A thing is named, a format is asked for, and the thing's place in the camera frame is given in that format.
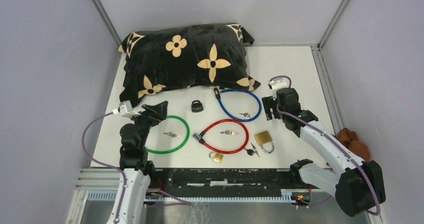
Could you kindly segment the green cable lock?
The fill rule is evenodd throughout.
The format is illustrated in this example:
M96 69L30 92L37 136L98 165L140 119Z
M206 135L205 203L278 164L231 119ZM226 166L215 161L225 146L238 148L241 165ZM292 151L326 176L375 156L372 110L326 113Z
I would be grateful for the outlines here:
M176 120L179 120L180 122L182 122L184 124L185 130L186 130L185 138L180 145L178 145L177 147L175 147L173 149L169 149L169 150L153 150L153 149L146 147L145 150L150 154L167 155L167 154L174 153L174 152L180 150L181 148L183 148L189 140L190 131L191 131L190 126L183 118L176 116L176 115L167 115L166 118L167 119L176 119Z

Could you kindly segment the large brass padlock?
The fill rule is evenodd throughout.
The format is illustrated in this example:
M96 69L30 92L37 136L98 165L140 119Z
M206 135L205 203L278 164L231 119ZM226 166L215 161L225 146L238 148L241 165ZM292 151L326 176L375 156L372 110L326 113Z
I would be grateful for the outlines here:
M271 154L275 151L273 139L267 130L255 134L254 138L260 149L265 154Z

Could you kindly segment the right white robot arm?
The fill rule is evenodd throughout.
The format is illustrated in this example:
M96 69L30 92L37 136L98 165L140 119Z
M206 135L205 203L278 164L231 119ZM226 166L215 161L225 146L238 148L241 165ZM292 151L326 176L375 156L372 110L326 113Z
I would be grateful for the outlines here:
M280 119L298 138L312 146L331 167L302 159L290 166L289 183L295 188L315 186L335 198L340 209L354 217L362 212L378 216L386 201L383 170L374 160L365 161L329 133L310 110L302 109L299 94L284 87L262 99L267 120Z

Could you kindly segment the black padlock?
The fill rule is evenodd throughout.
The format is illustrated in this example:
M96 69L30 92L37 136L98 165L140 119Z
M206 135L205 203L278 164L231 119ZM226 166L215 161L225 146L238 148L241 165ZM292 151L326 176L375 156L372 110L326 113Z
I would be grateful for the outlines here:
M190 108L192 113L199 113L204 110L204 106L200 100L193 100Z

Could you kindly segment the red cable lock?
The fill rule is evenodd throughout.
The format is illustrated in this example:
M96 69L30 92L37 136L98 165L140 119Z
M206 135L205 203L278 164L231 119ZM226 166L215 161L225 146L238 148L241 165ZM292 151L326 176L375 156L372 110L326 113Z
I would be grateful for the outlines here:
M213 147L213 146L211 146L211 145L209 145L204 139L203 139L203 136L210 130L210 129L212 129L212 128L214 128L215 126L217 126L217 125L220 125L220 124L223 124L223 123L235 123L235 124L237 124L237 125L239 125L239 126L241 126L242 127L242 129L244 130L244 133L245 133L245 140L244 140L244 142L243 142L243 144L238 148L238 149L234 149L234 150L221 150L221 149L217 149L217 148L215 148L215 147ZM247 127L241 122L241 121L238 121L238 120L235 120L235 119L230 119L230 118L227 118L227 119L221 119L221 120L218 120L218 121L215 121L214 123L212 123L212 124L210 124L208 127L206 127L200 134L198 134L198 133L194 133L193 135L192 135L192 137L194 138L194 139L196 139L196 141L198 142L198 143L200 143L201 145L203 145L203 146L205 146L205 147L207 147L208 149L210 149L210 150L212 150L213 152L215 152L215 153L219 153L219 154L225 154L225 155L232 155L232 154L236 154L236 153L239 153L239 152L241 152L242 150L244 150L245 149L245 147L247 146L247 144L249 143L249 131L248 131L248 129L247 129Z

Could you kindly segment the small brass padlock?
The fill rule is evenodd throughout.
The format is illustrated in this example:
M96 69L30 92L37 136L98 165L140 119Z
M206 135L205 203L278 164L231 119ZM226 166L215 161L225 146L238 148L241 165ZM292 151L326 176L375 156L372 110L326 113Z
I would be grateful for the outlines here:
M213 160L214 162L219 163L219 164L222 162L223 157L224 157L223 154L218 153L218 152L210 152L208 156L211 160Z

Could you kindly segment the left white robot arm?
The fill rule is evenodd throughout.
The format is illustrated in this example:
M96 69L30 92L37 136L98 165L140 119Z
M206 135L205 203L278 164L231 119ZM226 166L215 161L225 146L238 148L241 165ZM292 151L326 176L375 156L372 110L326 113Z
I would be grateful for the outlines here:
M120 128L121 147L119 149L120 173L118 190L111 211L108 224L138 224L142 212L147 189L154 186L158 175L155 166L148 160L146 142L152 127L166 120L168 101L156 105L143 104L143 111L134 111L129 101L119 104L112 111L113 115L120 115L131 119Z

